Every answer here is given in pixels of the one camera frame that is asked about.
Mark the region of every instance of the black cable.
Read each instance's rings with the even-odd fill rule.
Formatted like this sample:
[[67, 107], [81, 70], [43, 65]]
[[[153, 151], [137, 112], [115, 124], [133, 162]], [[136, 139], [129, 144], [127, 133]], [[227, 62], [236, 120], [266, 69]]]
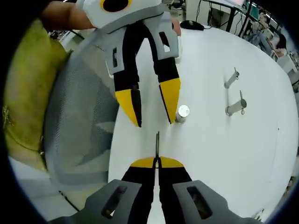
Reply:
[[247, 13], [246, 13], [245, 21], [244, 21], [244, 23], [242, 25], [242, 28], [241, 28], [241, 30], [239, 32], [239, 35], [238, 35], [239, 37], [241, 36], [241, 33], [243, 32], [244, 26], [245, 26], [245, 24], [247, 22], [247, 19], [248, 19], [249, 15], [250, 15], [251, 6], [252, 6], [252, 0], [250, 0], [250, 2], [249, 2], [249, 7], [248, 7], [248, 10], [247, 10]]
[[198, 6], [197, 6], [196, 19], [195, 19], [196, 22], [197, 22], [197, 18], [198, 18], [199, 11], [200, 11], [200, 3], [201, 3], [201, 0], [199, 0]]
[[71, 29], [69, 29], [69, 31], [72, 32], [72, 33], [74, 33], [74, 34], [77, 35], [78, 37], [80, 37], [82, 40], [85, 39], [82, 35], [78, 34], [77, 32], [75, 32], [75, 31], [73, 31], [73, 30], [71, 30]]
[[299, 79], [298, 79], [296, 82], [294, 82], [294, 83], [292, 84], [292, 86], [294, 86], [297, 82], [299, 82]]
[[243, 27], [243, 18], [242, 18], [242, 14], [241, 14], [241, 26]]
[[238, 24], [241, 22], [241, 19], [242, 19], [242, 14], [241, 14], [241, 18], [240, 18], [240, 20], [238, 21], [237, 25], [235, 26], [235, 32], [234, 32], [234, 35], [235, 35], [236, 32], [237, 32], [237, 26], [238, 26]]
[[225, 25], [225, 24], [227, 24], [228, 23], [228, 20], [225, 22], [225, 23], [223, 23], [223, 24], [221, 24], [220, 26], [218, 26], [218, 27], [216, 27], [216, 28], [220, 28], [220, 27], [222, 27], [223, 25]]
[[65, 200], [70, 204], [70, 206], [74, 208], [74, 210], [80, 211], [72, 202], [70, 202], [70, 200], [60, 190], [58, 192], [61, 194], [62, 197], [65, 198]]

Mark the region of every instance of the office chair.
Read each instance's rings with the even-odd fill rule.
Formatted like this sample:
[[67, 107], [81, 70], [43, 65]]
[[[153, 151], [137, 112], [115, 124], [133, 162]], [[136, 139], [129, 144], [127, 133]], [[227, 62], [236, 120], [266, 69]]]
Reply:
[[107, 182], [119, 105], [95, 30], [70, 55], [54, 83], [44, 122], [47, 169], [60, 190]]

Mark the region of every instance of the cable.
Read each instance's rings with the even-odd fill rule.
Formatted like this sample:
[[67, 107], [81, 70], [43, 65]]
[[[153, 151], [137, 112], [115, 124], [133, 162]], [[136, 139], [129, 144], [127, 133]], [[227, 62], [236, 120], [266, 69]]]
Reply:
[[243, 27], [243, 18], [242, 18], [242, 15], [241, 15], [241, 26]]
[[223, 23], [223, 24], [221, 24], [220, 26], [218, 26], [218, 27], [216, 27], [216, 28], [220, 28], [220, 27], [222, 27], [223, 25], [225, 25], [225, 24], [227, 24], [228, 23], [228, 20], [225, 22], [225, 23]]
[[234, 35], [235, 35], [236, 32], [237, 32], [237, 26], [238, 26], [238, 24], [241, 22], [241, 20], [242, 20], [242, 14], [241, 14], [241, 18], [240, 18], [240, 20], [238, 21], [237, 25], [235, 26], [235, 32], [234, 32]]
[[78, 34], [77, 32], [75, 32], [75, 31], [73, 31], [73, 30], [71, 30], [71, 29], [69, 29], [69, 31], [72, 32], [72, 33], [74, 33], [74, 34], [77, 35], [78, 37], [80, 37], [82, 40], [85, 39], [82, 35]]
[[197, 6], [196, 19], [195, 19], [196, 22], [197, 22], [197, 18], [198, 18], [199, 11], [200, 11], [200, 3], [201, 3], [201, 0], [199, 0], [198, 6]]
[[61, 194], [62, 197], [65, 198], [65, 200], [70, 204], [70, 206], [74, 208], [74, 210], [80, 211], [72, 202], [70, 202], [70, 200], [60, 190], [58, 192]]
[[294, 83], [292, 84], [292, 86], [294, 86], [297, 82], [299, 82], [299, 79], [298, 79], [296, 82], [294, 82]]

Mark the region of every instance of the white round table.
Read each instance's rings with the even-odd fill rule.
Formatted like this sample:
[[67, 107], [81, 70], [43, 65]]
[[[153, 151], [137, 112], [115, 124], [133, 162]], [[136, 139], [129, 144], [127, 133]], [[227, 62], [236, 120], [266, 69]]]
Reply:
[[[273, 209], [288, 184], [298, 145], [298, 115], [287, 74], [268, 55], [219, 29], [182, 30], [178, 106], [187, 105], [184, 124], [170, 126], [147, 40], [137, 55], [142, 128], [120, 108], [114, 128], [109, 181], [122, 179], [130, 164], [155, 155], [182, 162], [193, 180], [218, 192], [241, 217]], [[240, 73], [227, 90], [223, 84]], [[228, 117], [225, 108], [247, 101], [245, 114]], [[148, 223], [164, 223], [156, 184]]]

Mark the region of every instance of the yellow circle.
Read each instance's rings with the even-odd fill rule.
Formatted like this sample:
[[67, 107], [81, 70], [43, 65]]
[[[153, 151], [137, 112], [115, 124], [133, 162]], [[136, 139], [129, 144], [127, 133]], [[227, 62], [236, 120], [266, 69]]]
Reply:
[[[105, 6], [104, 6], [105, 2], [106, 3], [111, 2], [109, 4], [109, 6], [111, 7], [110, 9], [105, 8]], [[124, 10], [125, 8], [128, 8], [131, 5], [131, 3], [132, 3], [132, 0], [100, 0], [100, 7], [105, 12], [117, 13], [117, 12]]]

